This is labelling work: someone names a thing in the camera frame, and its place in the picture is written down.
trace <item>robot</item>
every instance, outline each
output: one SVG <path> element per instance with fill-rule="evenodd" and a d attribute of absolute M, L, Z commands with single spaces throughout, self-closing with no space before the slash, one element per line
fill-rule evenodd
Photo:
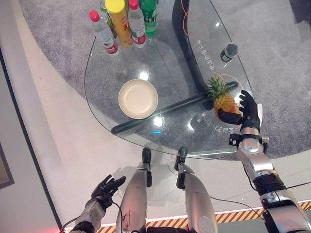
<path fill-rule="evenodd" d="M 241 134 L 231 134 L 229 144 L 236 146 L 245 173 L 255 185 L 264 208 L 263 219 L 269 233 L 311 232 L 311 222 L 292 193 L 286 188 L 265 155 L 267 138 L 260 137 L 261 108 L 245 90 L 241 91 L 240 114 L 227 113 L 219 109 L 219 118 L 230 124 L 241 124 Z M 146 189 L 152 184 L 150 171 L 151 151 L 144 148 L 142 163 L 131 178 L 121 203 L 116 222 L 116 233 L 217 233 L 217 222 L 208 192 L 193 170 L 185 164 L 187 149 L 178 151 L 175 170 L 178 171 L 176 186 L 185 191 L 188 227 L 149 227 L 146 229 Z M 95 233 L 101 224 L 106 209 L 112 205 L 112 196 L 125 182 L 109 175 L 93 191 L 81 216 L 70 233 Z"/>

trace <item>robotic arm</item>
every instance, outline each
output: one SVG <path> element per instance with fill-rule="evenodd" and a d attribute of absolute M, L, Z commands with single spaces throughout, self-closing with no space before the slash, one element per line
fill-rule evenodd
<path fill-rule="evenodd" d="M 101 220 L 106 209 L 112 205 L 112 196 L 118 187 L 125 182 L 125 176 L 118 180 L 107 176 L 93 191 L 91 199 L 86 203 L 80 217 L 70 233 L 96 233 L 101 227 Z"/>
<path fill-rule="evenodd" d="M 229 124 L 242 124 L 241 134 L 231 134 L 229 144 L 238 149 L 245 172 L 256 187 L 264 208 L 263 218 L 269 233 L 310 232 L 306 213 L 289 191 L 270 159 L 265 155 L 267 138 L 259 136 L 258 106 L 253 97 L 242 90 L 239 110 L 243 116 L 218 110 L 219 118 Z"/>

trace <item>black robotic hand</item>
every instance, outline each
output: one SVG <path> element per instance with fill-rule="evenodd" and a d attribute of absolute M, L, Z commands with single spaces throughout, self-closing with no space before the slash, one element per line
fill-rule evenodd
<path fill-rule="evenodd" d="M 92 193 L 92 199 L 96 199 L 105 211 L 112 205 L 112 196 L 118 190 L 118 187 L 125 182 L 125 176 L 117 180 L 110 179 L 111 177 L 111 175 L 107 176 Z"/>
<path fill-rule="evenodd" d="M 228 113 L 218 109 L 218 117 L 225 123 L 240 125 L 241 129 L 245 127 L 254 127 L 260 131 L 260 119 L 258 116 L 257 104 L 254 101 L 254 98 L 245 90 L 241 91 L 240 95 L 240 104 L 243 107 L 239 107 L 239 110 L 243 113 L 243 116 L 236 113 Z"/>

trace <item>green bottle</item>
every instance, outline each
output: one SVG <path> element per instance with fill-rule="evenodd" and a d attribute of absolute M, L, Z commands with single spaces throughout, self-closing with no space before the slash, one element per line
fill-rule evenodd
<path fill-rule="evenodd" d="M 105 0 L 102 0 L 101 1 L 101 13 L 100 13 L 100 17 L 102 19 L 105 20 L 105 22 L 108 24 L 114 38 L 116 39 L 117 38 L 117 33 L 116 33 L 116 30 L 115 28 L 113 27 L 113 24 L 112 24 L 112 20 L 110 18 L 110 15 L 105 7 Z"/>
<path fill-rule="evenodd" d="M 145 33 L 153 36 L 156 32 L 157 0 L 141 0 L 140 4 L 145 19 Z"/>

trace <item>red bottle cap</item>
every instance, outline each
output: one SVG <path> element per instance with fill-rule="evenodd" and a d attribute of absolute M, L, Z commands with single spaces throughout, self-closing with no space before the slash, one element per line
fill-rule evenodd
<path fill-rule="evenodd" d="M 95 10 L 92 10 L 92 11 L 90 11 L 89 12 L 89 18 L 94 22 L 94 23 L 96 23 L 96 22 L 98 22 L 99 21 L 99 14 L 97 13 L 97 11 L 95 11 Z"/>
<path fill-rule="evenodd" d="M 138 0 L 129 0 L 129 5 L 131 9 L 136 10 L 138 8 Z"/>

